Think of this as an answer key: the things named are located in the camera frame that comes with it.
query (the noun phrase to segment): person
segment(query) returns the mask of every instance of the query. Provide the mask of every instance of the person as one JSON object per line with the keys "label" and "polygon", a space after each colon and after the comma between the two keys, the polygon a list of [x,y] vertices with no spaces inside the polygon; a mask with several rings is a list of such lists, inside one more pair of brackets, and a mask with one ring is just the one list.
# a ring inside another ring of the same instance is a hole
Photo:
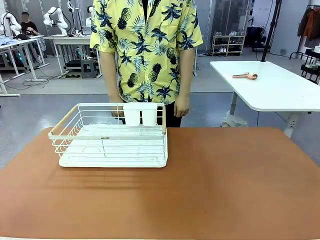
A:
{"label": "person", "polygon": [[181,126],[203,43],[194,1],[93,1],[90,47],[100,51],[111,103],[163,103],[166,126]]}
{"label": "person", "polygon": [[21,13],[21,31],[27,35],[27,36],[39,36],[41,35],[38,32],[37,26],[30,21],[29,13],[26,11],[23,11]]}
{"label": "person", "polygon": [[[39,36],[41,35],[39,32],[38,32],[38,29],[37,29],[37,26],[32,22],[30,21],[30,16],[29,16],[29,13],[26,12],[26,11],[23,11],[21,13],[21,31],[27,35],[27,36]],[[36,61],[40,64],[42,64],[42,59],[40,57],[40,50],[38,49],[38,46],[35,42],[32,42],[31,43],[32,47],[30,45],[28,45],[28,48],[29,50],[33,53],[33,56],[36,57]]]}
{"label": "person", "polygon": [[90,5],[86,8],[86,12],[88,13],[89,17],[85,20],[85,26],[86,27],[91,27],[92,25],[92,19],[91,19],[91,12],[93,11],[93,6]]}

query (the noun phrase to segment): yellow shirt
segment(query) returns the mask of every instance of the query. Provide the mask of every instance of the yellow shirt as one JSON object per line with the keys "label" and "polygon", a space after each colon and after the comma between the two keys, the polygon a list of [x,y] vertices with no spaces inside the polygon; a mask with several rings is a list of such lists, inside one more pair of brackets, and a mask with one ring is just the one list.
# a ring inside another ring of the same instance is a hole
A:
{"label": "yellow shirt", "polygon": [[93,1],[90,46],[116,52],[124,101],[175,101],[179,51],[203,43],[194,1],[149,0],[147,20],[142,0]]}

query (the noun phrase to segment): dish rack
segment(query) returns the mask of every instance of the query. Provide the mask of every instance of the dish rack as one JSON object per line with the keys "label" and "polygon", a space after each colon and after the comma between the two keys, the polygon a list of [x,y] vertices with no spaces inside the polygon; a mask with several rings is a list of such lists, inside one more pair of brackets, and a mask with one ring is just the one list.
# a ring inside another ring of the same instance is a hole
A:
{"label": "dish rack", "polygon": [[166,108],[162,125],[127,126],[125,103],[79,103],[49,132],[62,167],[162,168],[168,159]]}

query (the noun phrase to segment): gray floor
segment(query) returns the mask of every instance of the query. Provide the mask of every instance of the gray floor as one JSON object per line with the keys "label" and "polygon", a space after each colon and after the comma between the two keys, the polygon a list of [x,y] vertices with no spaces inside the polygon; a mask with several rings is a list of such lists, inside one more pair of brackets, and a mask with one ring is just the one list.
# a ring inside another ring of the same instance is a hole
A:
{"label": "gray floor", "polygon": [[[211,61],[256,61],[257,58],[261,60],[262,52],[258,52],[257,56],[255,52],[251,51],[251,48],[245,48],[243,50],[242,56],[215,56],[206,57],[199,56],[197,59],[197,66],[199,70],[197,71],[198,76],[194,77],[191,86],[192,93],[223,93],[231,92],[231,88],[225,83],[225,81],[219,76],[219,74],[213,70],[210,66]],[[277,64],[293,73],[298,75],[301,74],[301,64],[304,61],[299,59],[289,60],[287,57],[277,56],[268,54],[267,61]],[[50,65],[37,69],[36,75],[43,76],[58,76],[60,74],[59,65],[56,58],[46,58],[46,63]],[[8,79],[14,75],[12,72],[2,72],[2,78]],[[8,93],[11,94],[106,94],[107,89],[104,83],[104,78],[108,74],[105,74],[101,78],[62,78],[62,79],[52,79],[48,84],[33,86],[28,89],[24,89],[23,82],[25,79],[30,79],[32,77],[31,73],[23,75],[7,83],[7,85],[16,88],[7,87]]]}
{"label": "gray floor", "polygon": [[[183,127],[218,127],[229,110],[232,94],[192,93],[190,113],[183,118]],[[97,95],[22,95],[0,98],[0,169],[43,129],[52,127],[77,103],[105,103],[108,96]],[[257,125],[257,112],[238,101],[236,115],[249,125]],[[320,113],[306,115],[293,133],[292,140],[320,165]],[[283,129],[285,123],[275,113],[260,113],[260,127]]]}

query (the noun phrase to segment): orange tabletop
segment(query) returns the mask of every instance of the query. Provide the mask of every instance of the orange tabletop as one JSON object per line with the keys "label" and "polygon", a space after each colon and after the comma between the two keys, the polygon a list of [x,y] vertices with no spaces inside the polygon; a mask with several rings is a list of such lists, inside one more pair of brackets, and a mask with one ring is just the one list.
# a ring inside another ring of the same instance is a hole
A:
{"label": "orange tabletop", "polygon": [[168,129],[164,168],[63,168],[45,129],[0,171],[0,236],[320,237],[320,169],[273,128]]}

